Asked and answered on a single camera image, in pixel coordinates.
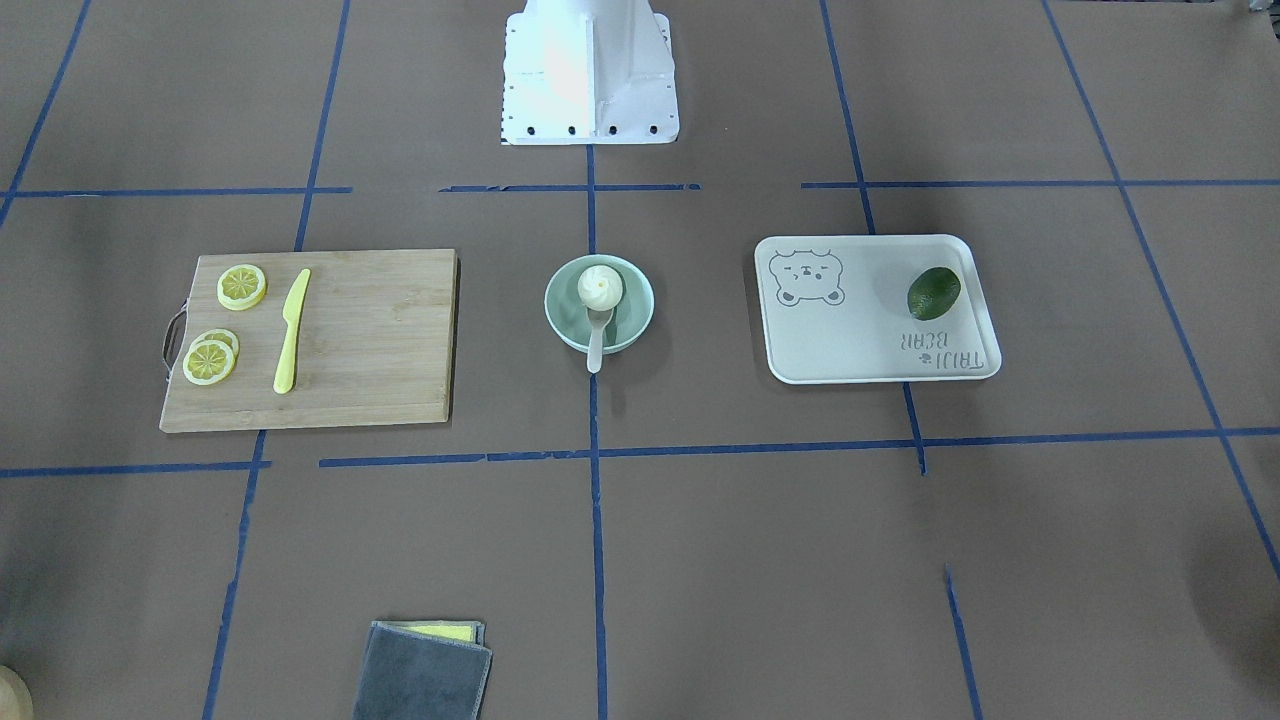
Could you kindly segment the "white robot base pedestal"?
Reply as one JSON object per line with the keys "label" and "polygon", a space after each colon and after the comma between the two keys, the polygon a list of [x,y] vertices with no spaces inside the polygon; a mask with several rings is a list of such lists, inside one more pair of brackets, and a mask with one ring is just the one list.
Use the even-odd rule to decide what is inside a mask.
{"label": "white robot base pedestal", "polygon": [[667,15],[648,1],[527,1],[506,19],[500,142],[672,143],[681,131]]}

